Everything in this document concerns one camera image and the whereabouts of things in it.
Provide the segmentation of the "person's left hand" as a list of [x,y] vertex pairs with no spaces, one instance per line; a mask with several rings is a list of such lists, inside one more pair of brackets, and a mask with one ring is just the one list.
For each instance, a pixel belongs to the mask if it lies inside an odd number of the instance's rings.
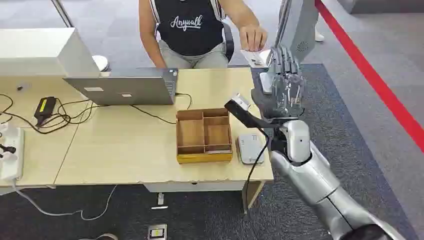
[[241,48],[248,52],[261,51],[268,40],[267,32],[259,25],[246,25],[239,28]]

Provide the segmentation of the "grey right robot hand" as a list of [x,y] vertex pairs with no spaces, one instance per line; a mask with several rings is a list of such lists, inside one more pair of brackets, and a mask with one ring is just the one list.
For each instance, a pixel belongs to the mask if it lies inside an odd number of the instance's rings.
[[253,71],[253,102],[266,119],[297,119],[303,105],[306,80],[298,60],[284,46],[272,47],[268,68]]

